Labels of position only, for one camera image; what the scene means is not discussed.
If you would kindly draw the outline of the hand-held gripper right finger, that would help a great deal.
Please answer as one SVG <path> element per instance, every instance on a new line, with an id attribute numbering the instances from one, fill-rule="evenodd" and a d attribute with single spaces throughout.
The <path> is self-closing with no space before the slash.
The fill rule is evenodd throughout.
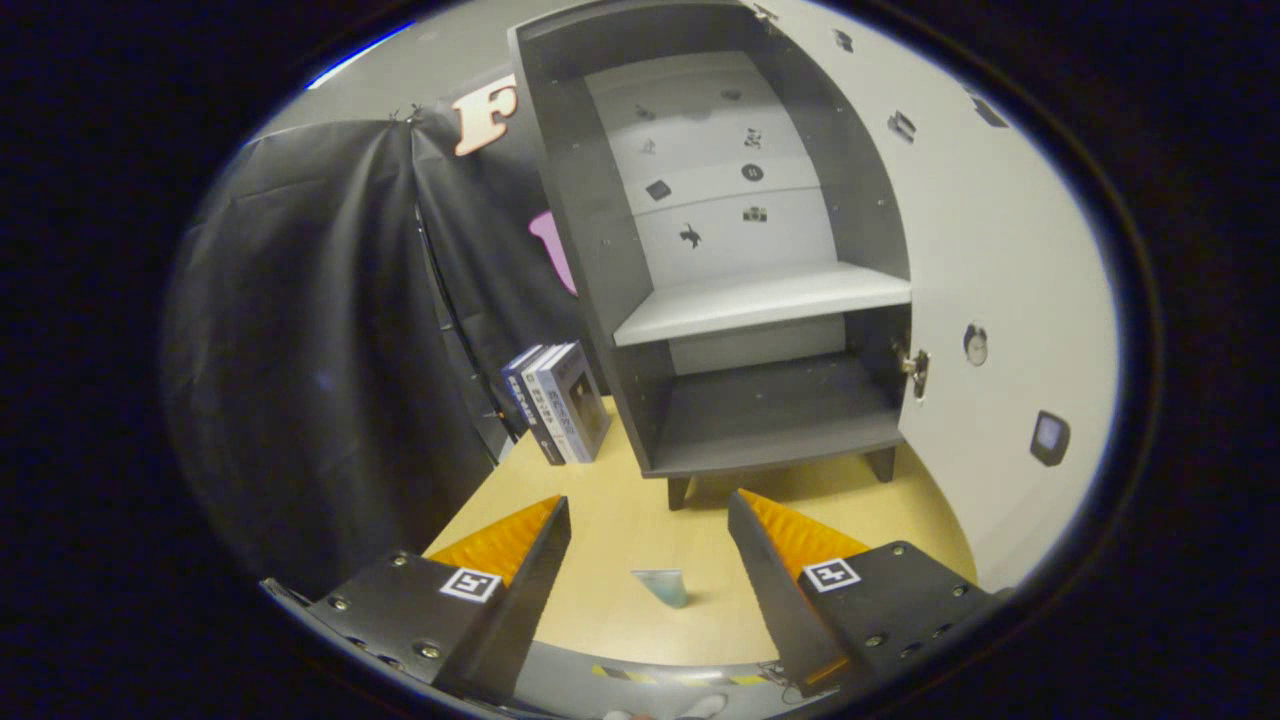
<path id="1" fill-rule="evenodd" d="M 1009 598 L 904 539 L 870 547 L 748 489 L 728 529 L 787 679 L 861 697 L 920 673 Z"/>

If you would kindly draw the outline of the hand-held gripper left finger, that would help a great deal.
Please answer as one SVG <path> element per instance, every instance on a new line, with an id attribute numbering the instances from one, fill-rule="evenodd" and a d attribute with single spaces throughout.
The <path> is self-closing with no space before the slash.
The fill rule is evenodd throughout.
<path id="1" fill-rule="evenodd" d="M 430 555 L 398 550 L 307 600 L 268 578 L 262 592 L 339 657 L 443 706 L 515 697 L 571 541 L 553 495 Z"/>

